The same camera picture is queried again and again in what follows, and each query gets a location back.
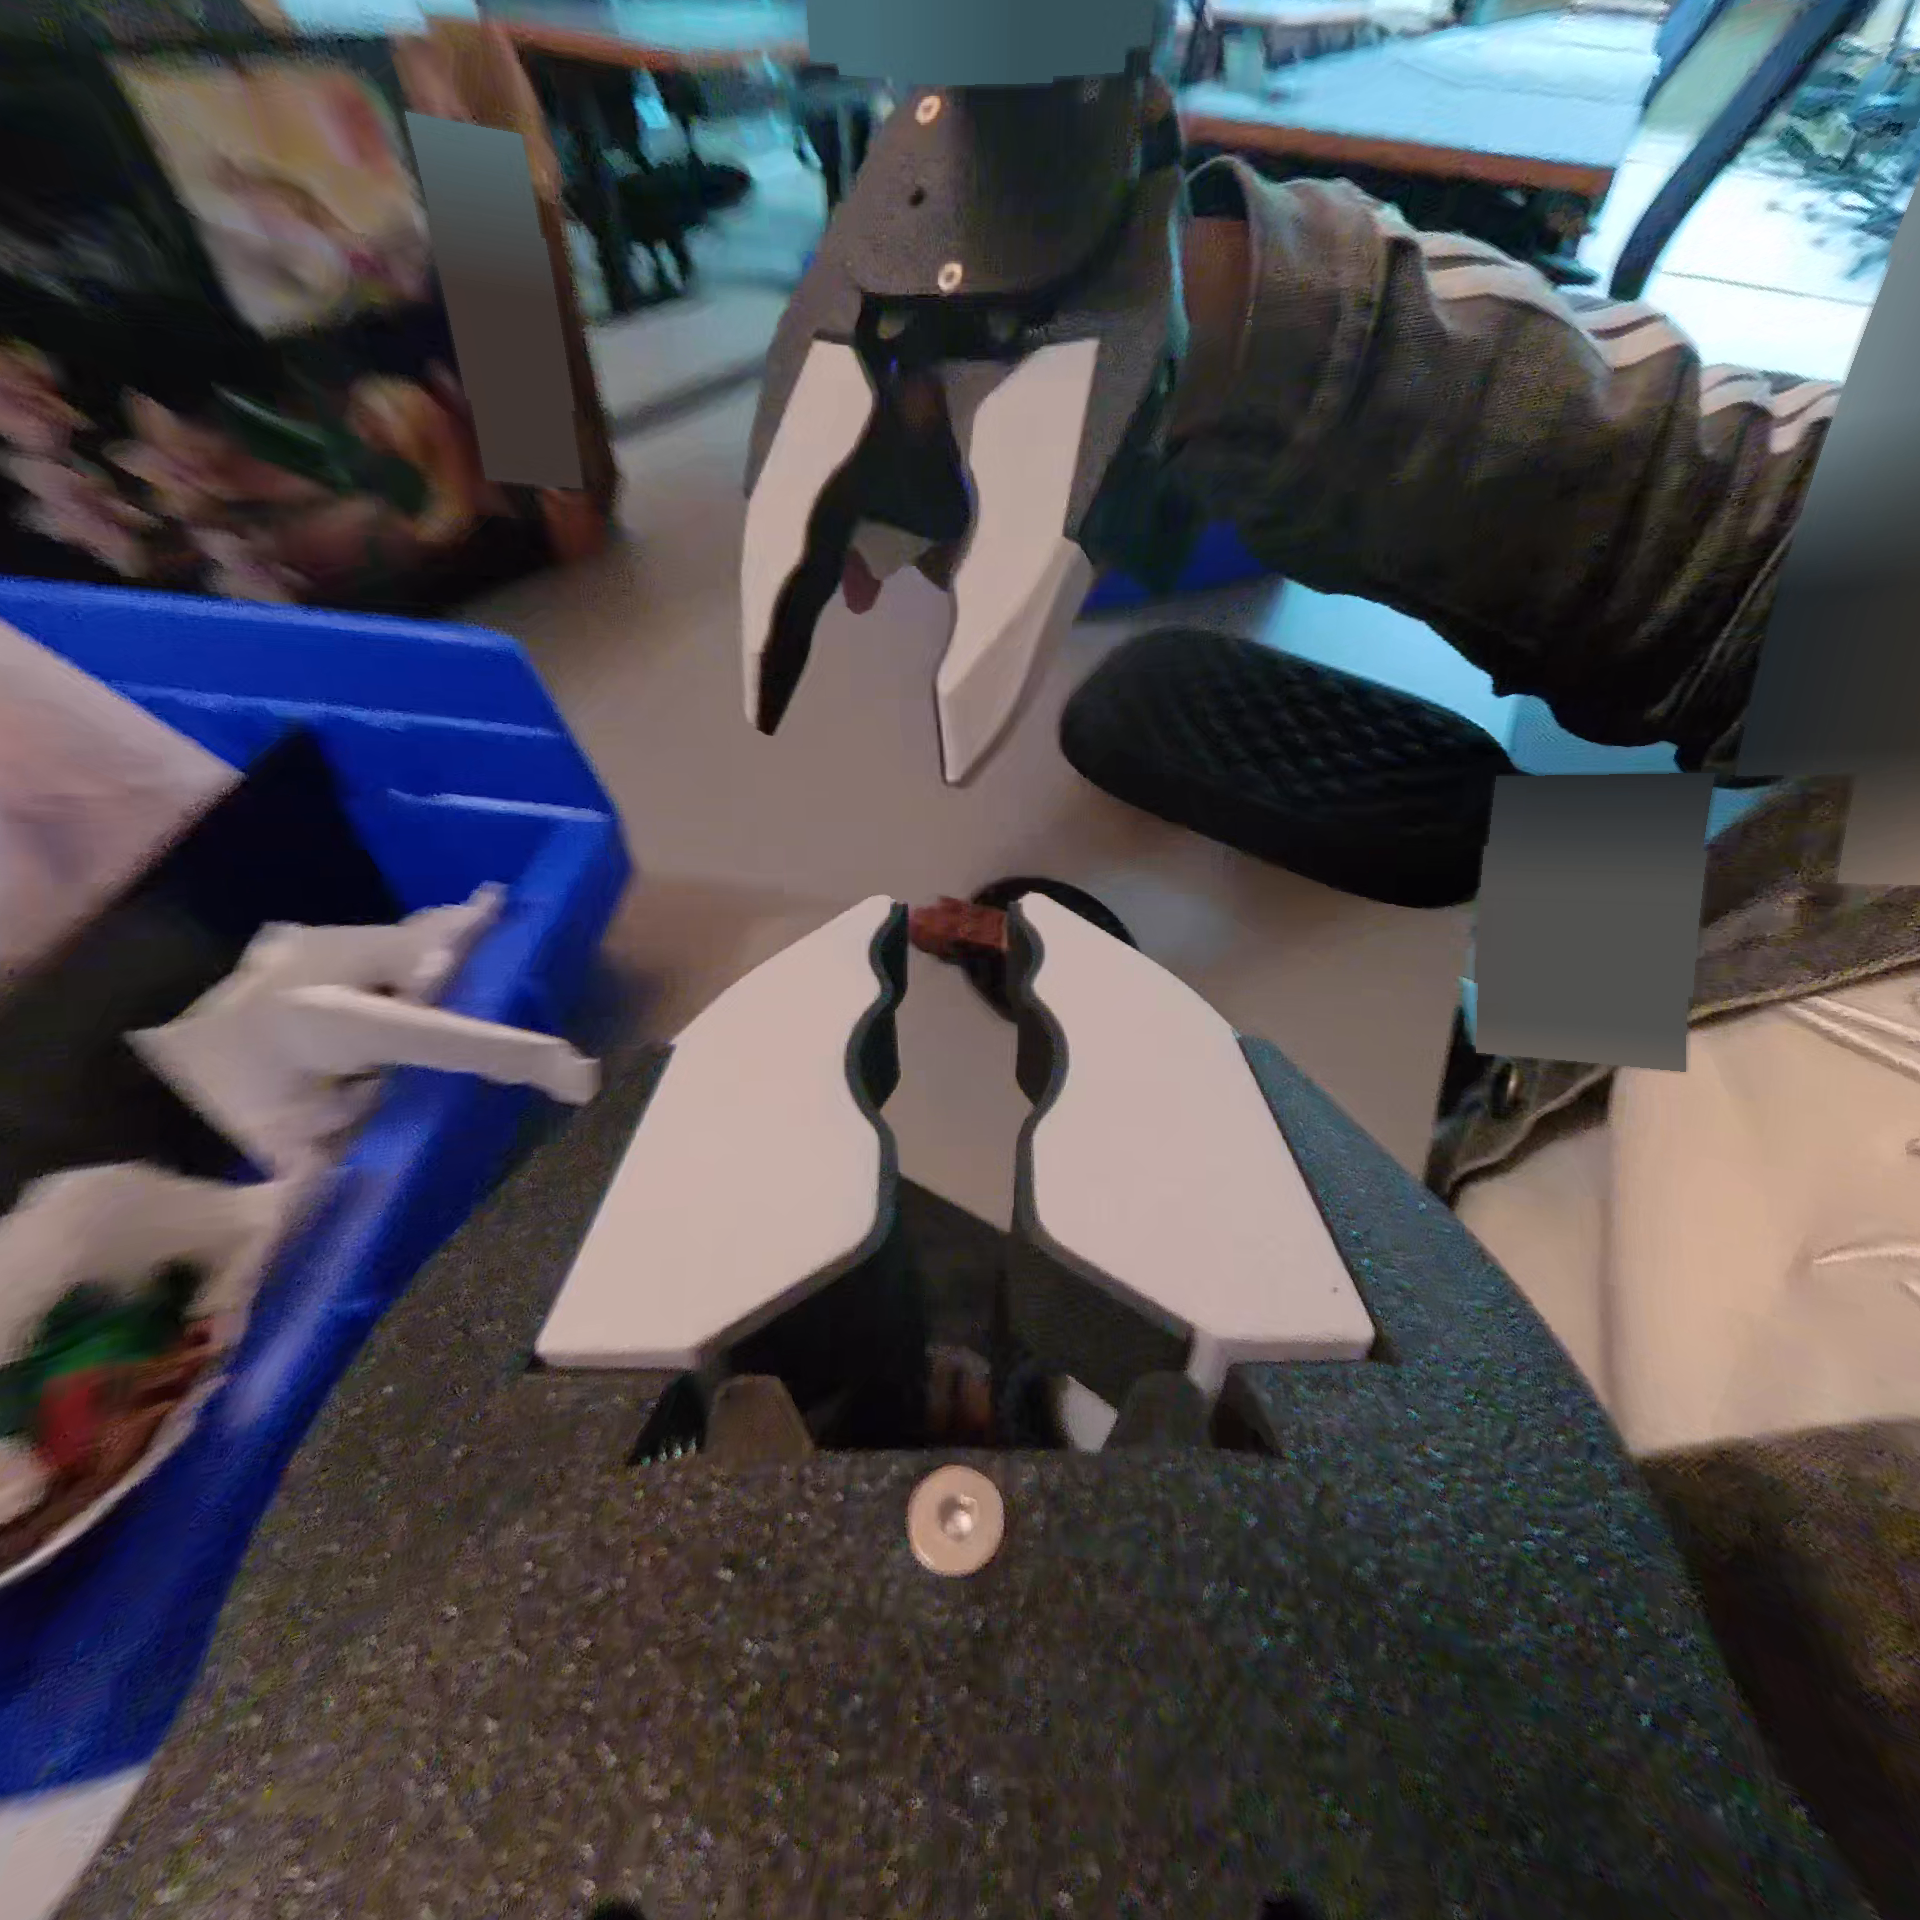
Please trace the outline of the black mesh cushion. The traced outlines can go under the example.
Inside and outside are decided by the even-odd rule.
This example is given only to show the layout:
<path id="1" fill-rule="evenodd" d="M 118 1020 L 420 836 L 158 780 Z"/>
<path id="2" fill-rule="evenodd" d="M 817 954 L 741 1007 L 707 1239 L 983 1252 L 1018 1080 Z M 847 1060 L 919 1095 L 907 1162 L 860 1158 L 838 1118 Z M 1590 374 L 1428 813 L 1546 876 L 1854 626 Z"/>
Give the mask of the black mesh cushion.
<path id="1" fill-rule="evenodd" d="M 1492 732 L 1416 695 L 1171 626 L 1118 647 L 1066 701 L 1067 767 L 1118 804 L 1335 894 L 1431 910 L 1478 896 Z"/>

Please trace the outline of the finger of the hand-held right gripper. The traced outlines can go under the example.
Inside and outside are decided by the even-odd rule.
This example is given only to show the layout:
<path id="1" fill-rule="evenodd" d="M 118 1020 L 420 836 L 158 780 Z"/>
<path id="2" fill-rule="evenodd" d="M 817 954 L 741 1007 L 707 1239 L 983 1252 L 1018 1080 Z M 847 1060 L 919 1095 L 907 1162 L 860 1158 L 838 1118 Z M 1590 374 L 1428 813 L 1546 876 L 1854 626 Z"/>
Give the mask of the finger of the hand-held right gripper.
<path id="1" fill-rule="evenodd" d="M 1067 534 L 1098 348 L 1047 344 L 1003 368 L 949 362 L 941 388 L 971 489 L 932 697 L 941 780 L 975 780 L 1018 721 L 1091 564 Z"/>
<path id="2" fill-rule="evenodd" d="M 815 340 L 748 489 L 737 566 L 741 704 L 757 734 L 779 730 L 821 615 L 844 584 L 854 529 L 846 480 L 874 419 L 860 352 Z"/>

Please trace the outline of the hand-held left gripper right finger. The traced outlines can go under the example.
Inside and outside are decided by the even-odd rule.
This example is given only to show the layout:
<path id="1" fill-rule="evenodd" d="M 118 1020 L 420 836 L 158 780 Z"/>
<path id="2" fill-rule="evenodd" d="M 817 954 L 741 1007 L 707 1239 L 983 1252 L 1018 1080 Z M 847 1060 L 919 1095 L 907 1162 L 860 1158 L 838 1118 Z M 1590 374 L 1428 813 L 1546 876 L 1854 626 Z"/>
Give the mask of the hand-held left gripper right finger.
<path id="1" fill-rule="evenodd" d="M 1235 1028 L 1070 908 L 1008 910 L 1014 1222 L 1066 1285 L 1058 1370 L 1354 1365 L 1377 1340 Z"/>

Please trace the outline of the blue plastic bin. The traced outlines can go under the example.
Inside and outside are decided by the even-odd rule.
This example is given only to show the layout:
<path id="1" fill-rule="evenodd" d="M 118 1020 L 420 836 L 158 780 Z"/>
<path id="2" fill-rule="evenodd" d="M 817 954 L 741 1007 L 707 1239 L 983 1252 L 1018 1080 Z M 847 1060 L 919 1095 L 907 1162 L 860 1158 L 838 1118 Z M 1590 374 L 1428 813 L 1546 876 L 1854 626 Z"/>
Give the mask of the blue plastic bin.
<path id="1" fill-rule="evenodd" d="M 1213 520 L 1169 557 L 1132 557 L 1106 564 L 1081 602 L 1081 616 L 1138 613 L 1177 599 L 1206 596 L 1275 576 L 1229 522 Z"/>
<path id="2" fill-rule="evenodd" d="M 503 888 L 447 1008 L 574 1027 L 632 863 L 592 763 L 510 637 L 25 579 L 4 579 L 4 620 L 225 760 L 284 724 L 311 732 L 402 908 Z M 4 1586 L 4 1800 L 149 1765 L 293 1448 L 492 1189 L 529 1101 L 467 1076 L 389 1080 L 172 1455 Z"/>

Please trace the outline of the black booklet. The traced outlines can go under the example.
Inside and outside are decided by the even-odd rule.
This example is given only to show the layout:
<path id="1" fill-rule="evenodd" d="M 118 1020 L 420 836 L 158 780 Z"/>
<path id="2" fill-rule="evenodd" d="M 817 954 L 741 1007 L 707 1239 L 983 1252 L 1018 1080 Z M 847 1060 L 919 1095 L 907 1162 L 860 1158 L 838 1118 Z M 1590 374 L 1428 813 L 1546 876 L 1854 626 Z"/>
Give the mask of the black booklet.
<path id="1" fill-rule="evenodd" d="M 248 1181 L 254 1167 L 131 1049 L 215 989 L 267 925 L 393 925 L 402 904 L 320 740 L 282 734 L 77 931 L 4 987 L 2 1211 L 106 1165 Z"/>

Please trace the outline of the black orchid lego box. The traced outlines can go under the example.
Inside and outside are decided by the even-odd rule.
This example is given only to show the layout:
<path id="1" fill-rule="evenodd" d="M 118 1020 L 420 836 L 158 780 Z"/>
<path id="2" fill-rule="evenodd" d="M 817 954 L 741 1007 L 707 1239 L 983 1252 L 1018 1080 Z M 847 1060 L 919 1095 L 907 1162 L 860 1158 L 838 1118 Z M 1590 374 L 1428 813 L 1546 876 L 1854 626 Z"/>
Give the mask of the black orchid lego box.
<path id="1" fill-rule="evenodd" d="M 615 472 L 512 41 L 4 5 L 4 574 L 444 613 L 595 555 Z M 410 117 L 522 143 L 564 461 L 484 455 Z"/>

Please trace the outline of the person's beige shirt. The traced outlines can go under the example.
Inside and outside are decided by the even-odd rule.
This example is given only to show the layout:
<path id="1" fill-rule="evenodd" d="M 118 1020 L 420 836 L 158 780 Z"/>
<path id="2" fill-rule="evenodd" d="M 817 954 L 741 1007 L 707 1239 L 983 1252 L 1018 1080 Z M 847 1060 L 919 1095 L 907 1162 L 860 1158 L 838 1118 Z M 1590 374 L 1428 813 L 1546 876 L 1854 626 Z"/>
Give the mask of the person's beige shirt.
<path id="1" fill-rule="evenodd" d="M 1915 1422 L 1915 1045 L 1913 971 L 1715 1020 L 1459 1189 L 1629 1455 Z"/>

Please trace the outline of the green lego plant pieces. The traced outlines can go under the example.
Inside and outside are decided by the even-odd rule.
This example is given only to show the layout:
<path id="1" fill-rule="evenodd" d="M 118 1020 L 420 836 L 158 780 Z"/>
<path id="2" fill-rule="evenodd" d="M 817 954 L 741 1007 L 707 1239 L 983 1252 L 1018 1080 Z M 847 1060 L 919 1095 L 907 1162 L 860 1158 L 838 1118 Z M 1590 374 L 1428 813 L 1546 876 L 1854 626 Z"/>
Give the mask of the green lego plant pieces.
<path id="1" fill-rule="evenodd" d="M 2 1368 L 2 1430 L 58 1486 L 122 1472 L 204 1377 L 202 1270 L 155 1269 L 133 1293 L 72 1286 Z"/>

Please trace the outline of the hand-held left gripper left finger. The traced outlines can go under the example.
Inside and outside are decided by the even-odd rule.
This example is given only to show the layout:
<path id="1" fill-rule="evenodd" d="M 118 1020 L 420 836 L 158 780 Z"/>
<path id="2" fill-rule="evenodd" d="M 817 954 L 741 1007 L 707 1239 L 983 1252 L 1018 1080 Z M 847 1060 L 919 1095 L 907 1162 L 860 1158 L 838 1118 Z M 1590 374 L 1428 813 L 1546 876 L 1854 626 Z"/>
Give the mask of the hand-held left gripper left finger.
<path id="1" fill-rule="evenodd" d="M 539 1326 L 546 1370 L 698 1370 L 879 1254 L 905 954 L 905 906 L 870 896 L 683 1027 Z"/>

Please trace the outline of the round black lego assembly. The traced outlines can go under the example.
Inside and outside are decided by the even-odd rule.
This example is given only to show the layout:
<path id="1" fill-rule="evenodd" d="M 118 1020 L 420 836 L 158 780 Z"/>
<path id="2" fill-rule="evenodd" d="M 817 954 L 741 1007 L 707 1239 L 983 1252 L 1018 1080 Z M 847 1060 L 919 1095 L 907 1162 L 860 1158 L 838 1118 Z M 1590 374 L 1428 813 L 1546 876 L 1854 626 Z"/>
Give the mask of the round black lego assembly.
<path id="1" fill-rule="evenodd" d="M 1002 876 L 981 886 L 967 904 L 985 914 L 1003 914 L 1006 908 L 1028 899 L 1051 901 L 1099 933 L 1128 949 L 1139 949 L 1133 933 L 1099 899 L 1067 880 L 1051 876 Z M 959 963 L 959 968 L 977 998 L 1003 1022 L 1014 1020 L 1006 989 L 1006 961 L 988 950 Z"/>

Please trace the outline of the wooden table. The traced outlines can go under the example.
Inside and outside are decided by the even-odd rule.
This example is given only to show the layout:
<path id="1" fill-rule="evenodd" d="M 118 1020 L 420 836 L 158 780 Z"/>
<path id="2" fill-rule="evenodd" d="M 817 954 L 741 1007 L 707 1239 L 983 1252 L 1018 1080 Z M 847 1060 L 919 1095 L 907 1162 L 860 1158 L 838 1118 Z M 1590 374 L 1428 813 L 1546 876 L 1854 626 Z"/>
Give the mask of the wooden table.
<path id="1" fill-rule="evenodd" d="M 1600 203 L 1639 124 L 1654 43 L 1639 18 L 1534 12 L 1288 65 L 1259 93 L 1196 84 L 1182 131 L 1194 150 Z"/>

